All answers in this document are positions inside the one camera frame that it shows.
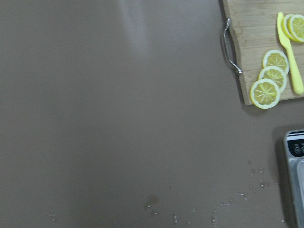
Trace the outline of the silver digital kitchen scale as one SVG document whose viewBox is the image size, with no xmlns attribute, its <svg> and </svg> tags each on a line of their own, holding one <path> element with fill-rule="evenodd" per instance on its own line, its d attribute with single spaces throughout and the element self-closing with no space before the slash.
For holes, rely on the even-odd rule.
<svg viewBox="0 0 304 228">
<path fill-rule="evenodd" d="M 304 131 L 286 133 L 284 151 L 292 194 L 294 215 L 298 228 L 304 226 Z"/>
</svg>

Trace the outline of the brown table mat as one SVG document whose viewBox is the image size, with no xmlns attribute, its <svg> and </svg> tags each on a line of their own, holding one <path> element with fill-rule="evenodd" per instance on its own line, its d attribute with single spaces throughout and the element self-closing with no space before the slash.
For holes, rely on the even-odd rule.
<svg viewBox="0 0 304 228">
<path fill-rule="evenodd" d="M 244 105 L 220 0 L 0 3 L 3 228 L 292 228 L 283 137 Z"/>
</svg>

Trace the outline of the lemon slice front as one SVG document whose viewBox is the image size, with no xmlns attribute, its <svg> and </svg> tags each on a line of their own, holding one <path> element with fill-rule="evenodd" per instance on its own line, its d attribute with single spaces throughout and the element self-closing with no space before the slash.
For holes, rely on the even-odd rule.
<svg viewBox="0 0 304 228">
<path fill-rule="evenodd" d="M 270 109 L 280 101 L 280 89 L 271 79 L 257 80 L 250 89 L 252 103 L 260 109 Z"/>
</svg>

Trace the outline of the lemon slice middle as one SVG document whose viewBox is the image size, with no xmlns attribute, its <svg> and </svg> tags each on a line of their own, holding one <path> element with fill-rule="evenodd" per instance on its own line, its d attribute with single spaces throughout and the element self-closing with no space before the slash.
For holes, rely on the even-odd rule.
<svg viewBox="0 0 304 228">
<path fill-rule="evenodd" d="M 274 81 L 282 93 L 287 85 L 287 76 L 283 69 L 276 67 L 276 66 L 267 66 L 261 70 L 258 75 L 258 80 L 261 79 L 270 79 Z"/>
</svg>

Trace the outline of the lemon slice back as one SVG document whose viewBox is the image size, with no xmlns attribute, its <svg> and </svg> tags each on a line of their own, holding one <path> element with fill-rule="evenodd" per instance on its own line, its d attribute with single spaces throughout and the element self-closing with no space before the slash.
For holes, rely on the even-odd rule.
<svg viewBox="0 0 304 228">
<path fill-rule="evenodd" d="M 272 49 L 265 53 L 262 59 L 262 67 L 278 67 L 287 75 L 289 73 L 289 62 L 287 56 L 280 50 Z"/>
</svg>

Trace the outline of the bamboo cutting board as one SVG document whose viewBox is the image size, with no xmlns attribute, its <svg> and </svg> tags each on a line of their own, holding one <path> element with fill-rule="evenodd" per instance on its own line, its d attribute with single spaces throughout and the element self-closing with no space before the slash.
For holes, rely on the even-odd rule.
<svg viewBox="0 0 304 228">
<path fill-rule="evenodd" d="M 277 36 L 277 15 L 304 13 L 302 0 L 222 0 L 226 60 L 236 72 L 242 97 L 251 105 L 250 88 L 262 69 L 265 53 L 284 51 Z"/>
</svg>

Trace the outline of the yellow plastic knife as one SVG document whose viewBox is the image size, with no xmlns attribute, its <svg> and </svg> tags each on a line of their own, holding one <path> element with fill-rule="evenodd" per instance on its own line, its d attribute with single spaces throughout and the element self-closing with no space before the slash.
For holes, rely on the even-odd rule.
<svg viewBox="0 0 304 228">
<path fill-rule="evenodd" d="M 284 15 L 282 12 L 277 14 L 277 34 L 280 41 L 281 46 L 285 49 L 289 67 L 290 67 L 290 80 L 292 83 L 293 91 L 297 95 L 302 95 L 304 93 L 304 83 L 302 77 L 300 75 L 300 71 L 298 65 L 295 60 L 295 56 L 293 53 L 293 49 L 290 43 L 289 37 L 283 32 L 282 22 L 284 20 Z"/>
</svg>

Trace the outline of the lemon slice under top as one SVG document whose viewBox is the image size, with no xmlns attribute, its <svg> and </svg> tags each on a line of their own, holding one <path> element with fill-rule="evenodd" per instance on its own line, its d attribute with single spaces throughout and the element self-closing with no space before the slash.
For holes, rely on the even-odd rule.
<svg viewBox="0 0 304 228">
<path fill-rule="evenodd" d="M 293 16 L 293 14 L 287 14 L 284 16 L 284 19 L 282 21 L 282 30 L 290 40 L 294 41 L 294 36 L 290 33 L 289 28 L 288 28 L 288 22 L 292 16 Z"/>
</svg>

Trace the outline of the lemon slice top right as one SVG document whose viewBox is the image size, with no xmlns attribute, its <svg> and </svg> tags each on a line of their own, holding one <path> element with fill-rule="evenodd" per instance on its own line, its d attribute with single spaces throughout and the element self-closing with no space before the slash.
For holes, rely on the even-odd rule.
<svg viewBox="0 0 304 228">
<path fill-rule="evenodd" d="M 288 21 L 288 30 L 297 42 L 304 41 L 304 17 L 300 14 L 294 14 Z"/>
</svg>

